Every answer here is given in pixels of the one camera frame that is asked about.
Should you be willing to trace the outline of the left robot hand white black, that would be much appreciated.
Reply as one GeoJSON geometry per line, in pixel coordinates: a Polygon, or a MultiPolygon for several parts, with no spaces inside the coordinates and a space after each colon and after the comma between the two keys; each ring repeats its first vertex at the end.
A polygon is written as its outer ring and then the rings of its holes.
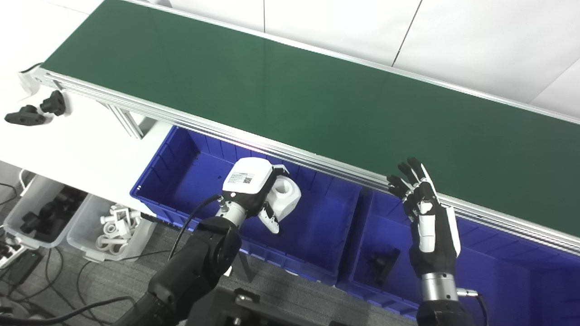
{"type": "Polygon", "coordinates": [[[219,216],[238,228],[256,216],[271,233],[279,235],[281,221],[294,210],[300,197],[284,165],[257,157],[241,158],[224,180],[219,216]]]}

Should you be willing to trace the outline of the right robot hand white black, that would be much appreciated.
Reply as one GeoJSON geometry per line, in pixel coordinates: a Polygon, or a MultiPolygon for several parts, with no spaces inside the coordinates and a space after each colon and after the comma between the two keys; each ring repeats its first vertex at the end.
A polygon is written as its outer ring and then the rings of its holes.
{"type": "Polygon", "coordinates": [[[411,221],[409,257],[418,277],[429,273],[456,273],[461,252],[455,208],[443,204],[426,167],[415,157],[398,164],[406,176],[387,176],[389,192],[402,202],[411,221]]]}

